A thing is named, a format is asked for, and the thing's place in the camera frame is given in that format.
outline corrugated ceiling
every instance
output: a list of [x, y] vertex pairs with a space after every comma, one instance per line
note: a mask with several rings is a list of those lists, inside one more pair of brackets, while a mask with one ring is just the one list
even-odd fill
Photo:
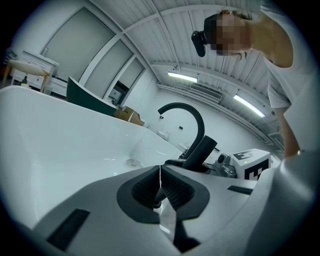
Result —
[[[201, 86], [218, 90], [222, 97], [210, 107], [223, 112], [254, 132], [265, 143], [274, 143], [279, 132], [279, 122], [272, 114], [268, 99], [268, 74], [264, 57], [249, 51], [247, 58], [239, 56], [217, 56], [207, 46], [205, 57], [198, 57], [191, 41], [194, 30], [203, 30], [204, 19], [222, 9], [248, 10], [254, 19], [260, 12], [259, 0], [91, 0], [103, 9], [127, 34], [151, 64], [161, 87], [167, 92], [192, 98], [208, 106], [207, 96]], [[192, 70], [200, 67], [201, 73]], [[199, 91], [192, 82], [168, 76], [168, 71], [198, 78]], [[266, 116], [259, 117], [233, 97], [239, 94]], [[283, 145], [281, 136], [277, 140]]]

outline black head-mounted camera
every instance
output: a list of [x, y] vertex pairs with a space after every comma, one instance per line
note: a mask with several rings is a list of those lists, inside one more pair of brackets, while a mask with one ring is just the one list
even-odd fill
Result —
[[191, 40], [196, 49], [196, 53], [200, 57], [206, 55], [206, 45], [210, 44], [211, 49], [215, 50], [217, 55], [224, 55], [222, 45], [217, 45], [217, 17], [214, 14], [204, 20], [203, 31], [194, 31]]

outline person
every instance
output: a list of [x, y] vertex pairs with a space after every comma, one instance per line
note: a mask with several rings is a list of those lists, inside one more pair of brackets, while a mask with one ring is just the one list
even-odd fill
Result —
[[268, 96], [282, 128], [284, 157], [296, 155], [299, 145], [284, 113], [303, 88], [316, 81], [319, 72], [302, 34], [293, 21], [268, 0], [261, 1], [257, 20], [252, 20], [249, 12], [240, 10], [223, 10], [207, 19], [211, 27], [206, 38], [218, 55], [245, 53], [247, 56], [248, 50], [255, 50], [264, 56]]

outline green panel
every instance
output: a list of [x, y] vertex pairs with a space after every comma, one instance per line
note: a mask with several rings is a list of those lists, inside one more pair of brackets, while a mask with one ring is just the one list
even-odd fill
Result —
[[112, 106], [103, 103], [87, 93], [74, 81], [72, 81], [70, 77], [68, 78], [66, 89], [66, 101], [112, 117], [116, 111], [116, 109]]

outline black rectangular strip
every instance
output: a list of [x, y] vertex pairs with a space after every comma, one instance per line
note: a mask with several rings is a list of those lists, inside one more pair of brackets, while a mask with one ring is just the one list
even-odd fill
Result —
[[62, 251], [66, 250], [89, 214], [87, 210], [75, 209], [47, 241]]
[[246, 188], [246, 187], [240, 187], [240, 186], [230, 186], [228, 187], [228, 190], [238, 192], [241, 194], [246, 194], [246, 195], [251, 195], [253, 189], [251, 188]]

